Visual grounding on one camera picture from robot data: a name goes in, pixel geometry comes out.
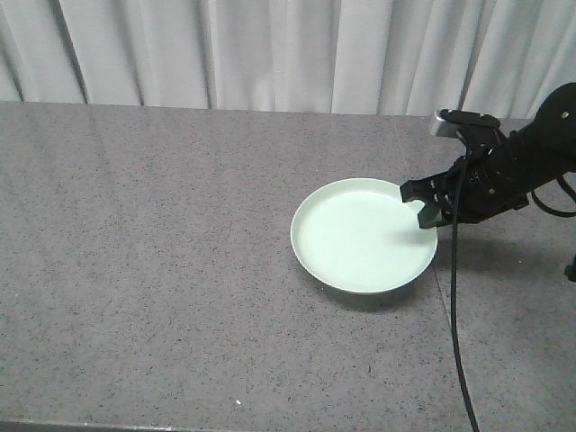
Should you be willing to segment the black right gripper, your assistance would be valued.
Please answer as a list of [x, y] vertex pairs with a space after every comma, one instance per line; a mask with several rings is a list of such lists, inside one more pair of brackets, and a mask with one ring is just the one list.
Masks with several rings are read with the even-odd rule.
[[[529, 134], [514, 130], [457, 130], [465, 153], [437, 175], [400, 186], [404, 203], [422, 201], [421, 229], [452, 223], [479, 223], [527, 205], [526, 161]], [[436, 203], [443, 202], [443, 214]]]

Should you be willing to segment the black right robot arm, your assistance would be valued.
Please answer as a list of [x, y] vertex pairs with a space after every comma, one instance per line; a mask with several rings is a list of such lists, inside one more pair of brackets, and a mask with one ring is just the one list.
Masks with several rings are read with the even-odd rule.
[[535, 118], [504, 134], [488, 114], [443, 109], [436, 112], [433, 135], [460, 140], [465, 153], [445, 172], [409, 180], [401, 199], [423, 202], [422, 229], [475, 224], [528, 204], [527, 196], [553, 180], [570, 196], [563, 180], [575, 169], [575, 85], [555, 89]]

